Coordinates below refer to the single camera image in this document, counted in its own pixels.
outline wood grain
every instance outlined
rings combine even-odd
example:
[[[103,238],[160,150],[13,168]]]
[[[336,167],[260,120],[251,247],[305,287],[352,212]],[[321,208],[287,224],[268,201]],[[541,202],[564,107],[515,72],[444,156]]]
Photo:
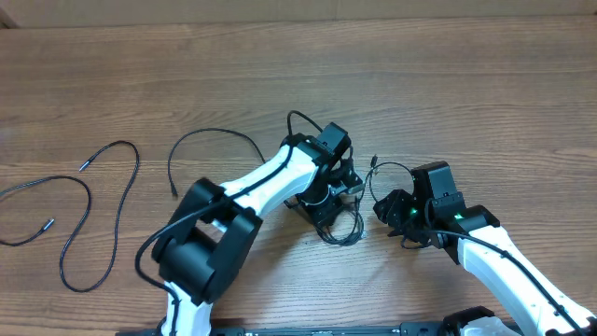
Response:
[[[6,240],[56,218],[33,243],[0,249],[0,334],[155,326],[166,296],[136,276],[133,258],[177,205],[166,177],[172,144],[193,129],[226,127],[270,157],[290,109],[345,128],[361,171],[376,153],[411,167],[446,160],[468,204],[491,209],[539,270],[597,311],[596,31],[595,17],[1,31],[0,188],[56,174],[90,184],[90,219],[66,258],[75,286],[94,283],[109,261],[133,155],[115,147],[84,173],[77,167],[118,139],[133,141],[142,163],[114,270],[90,294],[68,291],[58,275],[62,245],[85,207],[83,188],[57,181],[0,203]],[[174,180],[182,191],[201,176],[224,182],[257,165],[243,141],[199,134],[177,149]],[[388,169],[375,188],[383,195],[411,186]],[[297,214],[275,210],[216,305],[215,324],[394,325],[480,304],[507,317],[445,253],[402,250],[387,238],[372,205],[367,196],[368,238],[343,248],[324,245]],[[350,218],[337,226],[348,228]],[[144,267],[157,274],[149,258]]]

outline white robotic arm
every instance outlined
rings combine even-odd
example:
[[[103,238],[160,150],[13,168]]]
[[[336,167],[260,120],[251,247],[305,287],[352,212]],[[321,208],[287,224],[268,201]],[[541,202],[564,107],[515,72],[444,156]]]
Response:
[[[471,231],[469,235],[506,250],[529,270],[581,328],[589,326],[588,318],[595,316],[553,286],[514,246],[503,227],[486,226]],[[524,335],[544,336],[550,330],[560,334],[574,331],[531,280],[510,260],[483,245],[462,238],[458,240],[458,260],[502,303]]]
[[[252,186],[278,168],[285,161],[289,149],[288,145],[281,147],[271,160],[259,166],[255,171],[220,186],[226,189],[225,193],[228,196]],[[259,217],[264,217],[272,209],[282,204],[284,200],[305,191],[313,182],[317,171],[318,167],[312,162],[311,156],[294,148],[290,161],[279,174],[235,201],[242,207],[251,207]],[[217,220],[214,220],[212,224],[221,231],[227,229],[227,226]],[[186,291],[175,283],[166,282],[165,285],[174,289],[179,299],[176,334],[178,336],[208,336],[211,331],[209,321],[213,304],[202,302],[197,305],[191,301],[191,297]],[[174,318],[173,300],[174,298],[168,295],[168,314],[165,323],[161,326],[162,335],[170,335]]]
[[[577,329],[597,332],[595,316],[553,286],[514,246],[489,210],[482,205],[466,207],[448,163],[429,163],[411,174],[412,194],[394,190],[376,202],[373,209],[382,222],[422,247],[430,243],[445,249],[495,295],[524,335],[573,335]],[[443,325],[454,335],[511,333],[483,307],[447,316]]]
[[[212,304],[226,291],[243,266],[262,218],[296,195],[313,225],[330,225],[343,208],[339,194],[357,192],[363,181],[354,171],[352,158],[343,159],[351,148],[346,131],[334,123],[317,136],[286,137],[278,153],[250,174],[217,186],[208,179],[197,181],[173,214],[152,250],[160,264],[160,276],[169,293],[162,335],[207,336]],[[205,235],[188,214],[207,204],[211,212],[199,217],[224,232],[219,242]],[[175,317],[175,306],[178,317]]]

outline black bracket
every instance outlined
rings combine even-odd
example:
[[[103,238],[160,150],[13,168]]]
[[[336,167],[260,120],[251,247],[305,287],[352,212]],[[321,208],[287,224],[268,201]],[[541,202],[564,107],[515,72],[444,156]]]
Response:
[[[215,202],[225,205],[200,220],[217,219],[227,227],[219,243],[195,227],[196,218],[190,218],[160,237],[151,253],[160,264],[160,276],[184,289],[197,305],[214,302],[228,289],[262,223],[252,208],[240,207],[224,189],[202,178],[187,192],[169,224]]]

